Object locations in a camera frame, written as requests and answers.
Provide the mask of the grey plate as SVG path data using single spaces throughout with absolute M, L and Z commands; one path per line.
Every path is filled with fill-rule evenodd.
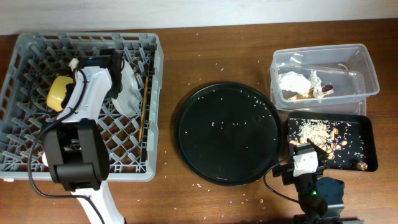
M 119 114 L 131 118 L 137 114 L 134 107 L 140 103 L 136 91 L 139 89 L 136 76 L 128 62 L 123 59 L 121 70 L 122 90 L 118 93 L 116 99 L 112 99 L 112 103 Z

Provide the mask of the food scraps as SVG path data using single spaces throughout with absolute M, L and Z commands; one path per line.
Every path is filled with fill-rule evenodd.
M 368 171 L 361 125 L 347 121 L 290 118 L 288 140 L 291 146 L 311 141 L 328 156 L 331 169 Z

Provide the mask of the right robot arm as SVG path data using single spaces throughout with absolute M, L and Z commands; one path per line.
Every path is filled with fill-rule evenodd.
M 364 223 L 358 218 L 340 216 L 345 183 L 331 177 L 324 177 L 327 169 L 328 154 L 309 141 L 294 146 L 281 176 L 284 185 L 293 184 L 297 192 L 297 201 L 302 209 L 301 215 L 294 215 L 292 222 L 298 224 L 347 224 Z

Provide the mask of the pink cup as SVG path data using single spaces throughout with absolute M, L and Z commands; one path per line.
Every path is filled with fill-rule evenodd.
M 42 154 L 42 162 L 43 162 L 44 166 L 46 166 L 46 167 L 49 166 L 45 153 Z

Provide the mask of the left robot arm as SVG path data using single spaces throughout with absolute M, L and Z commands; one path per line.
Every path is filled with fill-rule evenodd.
M 42 141 L 51 179 L 75 198 L 91 223 L 125 223 L 112 198 L 108 176 L 109 152 L 98 128 L 103 101 L 122 92 L 128 68 L 115 49 L 98 56 L 73 58 L 67 75 L 58 76 L 47 96 L 56 119 L 45 123 L 34 142 Z

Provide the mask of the yellow bowl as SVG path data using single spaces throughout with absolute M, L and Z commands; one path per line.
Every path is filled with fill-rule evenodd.
M 47 106 L 56 112 L 61 112 L 65 108 L 63 102 L 67 98 L 68 87 L 73 89 L 73 79 L 71 77 L 57 77 L 52 83 L 47 95 Z

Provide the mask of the white napkin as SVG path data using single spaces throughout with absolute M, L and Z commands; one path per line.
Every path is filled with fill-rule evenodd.
M 309 78 L 296 72 L 283 73 L 279 79 L 279 87 L 281 90 L 296 93 L 296 96 L 290 97 L 289 100 L 323 98 L 325 96 L 322 81 L 315 70 L 311 70 Z

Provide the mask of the gold snack wrapper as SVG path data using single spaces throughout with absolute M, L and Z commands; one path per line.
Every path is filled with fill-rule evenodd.
M 306 99 L 313 99 L 313 98 L 323 98 L 324 96 L 330 95 L 334 93 L 332 85 L 323 85 L 321 86 L 322 91 L 315 92 L 314 88 L 305 89 L 303 94 L 296 93 L 295 95 L 288 97 L 287 100 L 289 101 L 296 101 L 296 100 L 306 100 Z

